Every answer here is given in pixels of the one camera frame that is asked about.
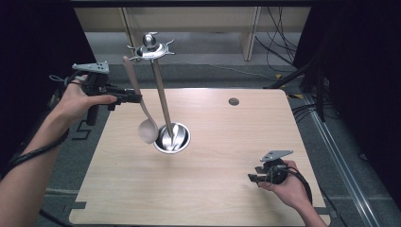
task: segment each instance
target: gray floor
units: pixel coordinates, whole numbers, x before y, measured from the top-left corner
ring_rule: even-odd
[[[122,56],[131,54],[125,47],[127,44],[125,34],[88,33],[87,37],[96,54],[97,61],[107,61],[111,65],[112,72],[109,75],[111,82],[118,86],[130,86],[121,66]],[[257,37],[265,44],[269,43],[266,34],[260,33],[257,34]],[[299,40],[299,34],[287,34],[286,37],[294,44]],[[170,50],[177,54],[160,59],[166,88],[262,88],[275,82],[277,74],[283,76],[288,74],[287,72],[275,72],[267,66],[267,51],[258,43],[255,43],[252,60],[243,61],[238,34],[235,33],[163,33],[158,34],[157,38],[163,43],[175,40],[170,46]],[[283,48],[275,46],[273,49],[284,56],[287,54]],[[272,55],[269,55],[268,59],[270,65],[275,69],[294,70],[284,61]],[[148,63],[138,62],[137,64],[141,87],[154,87]],[[298,85],[301,80],[302,77],[295,79],[282,89],[289,95],[300,94]],[[305,100],[301,98],[289,98],[288,102],[292,108],[305,105]],[[335,110],[328,107],[325,109],[325,113],[325,124],[334,137],[361,193],[371,205],[379,226],[400,226],[400,211],[369,163],[357,156],[361,150],[353,136],[338,118]],[[71,138],[84,136],[82,132],[75,132],[77,128],[75,125],[71,129],[70,139],[62,147],[48,186],[44,209],[65,222],[68,222],[71,205],[75,201],[108,115],[109,113],[104,108],[101,109],[97,124],[90,128],[92,132],[87,141],[71,141]],[[359,213],[358,206],[345,186],[330,150],[318,131],[313,114],[307,114],[300,120],[298,128],[322,190],[334,203],[348,226],[365,226],[364,218]],[[325,201],[327,207],[333,211],[334,208],[328,200]],[[44,218],[38,218],[36,226],[58,225]],[[339,218],[333,217],[330,226],[344,225]]]

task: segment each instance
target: spoon bowl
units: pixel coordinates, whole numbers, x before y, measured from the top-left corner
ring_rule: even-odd
[[[139,137],[147,144],[151,144],[157,139],[158,133],[156,131],[158,131],[157,126],[150,118],[144,120],[138,128]]]

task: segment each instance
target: forearm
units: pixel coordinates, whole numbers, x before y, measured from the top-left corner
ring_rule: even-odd
[[[296,211],[300,214],[307,227],[327,226],[310,203],[296,208]]]
[[[57,112],[51,113],[32,138],[23,154],[58,140],[68,129]],[[31,226],[44,199],[57,146],[12,169],[0,183],[0,226]]]

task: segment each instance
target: black strap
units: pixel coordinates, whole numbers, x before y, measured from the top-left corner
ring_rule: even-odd
[[[55,142],[46,145],[42,148],[37,148],[29,153],[26,153],[24,155],[21,155],[17,158],[12,159],[11,161],[9,161],[9,164],[7,165],[6,169],[2,172],[2,179],[12,170],[14,169],[16,166],[18,166],[21,163],[24,163],[36,156],[39,156],[43,153],[48,152],[49,150],[53,149],[54,147],[60,145],[62,142],[64,142],[64,140],[68,137],[68,133],[69,133],[69,129],[67,129],[67,131]]]
[[[301,181],[301,183],[304,185],[305,187],[305,191],[307,194],[307,197],[309,198],[310,204],[313,204],[313,200],[312,200],[312,191],[310,189],[309,183],[306,181],[306,179],[304,178],[304,176],[300,173],[300,171],[298,171],[298,169],[294,168],[294,167],[288,167],[285,169],[280,169],[281,171],[285,171],[287,173],[290,173],[292,175],[294,175],[296,178],[298,178],[298,180]]]

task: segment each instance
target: wooden table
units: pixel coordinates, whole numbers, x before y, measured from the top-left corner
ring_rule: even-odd
[[[157,90],[142,91],[159,127]],[[233,106],[229,99],[239,104]],[[138,104],[111,112],[78,193],[74,224],[303,226],[273,193],[251,183],[271,149],[292,149],[315,207],[325,207],[303,141],[281,90],[166,89],[171,120],[191,133],[187,148],[164,154],[138,136]],[[322,216],[325,222],[330,217]]]

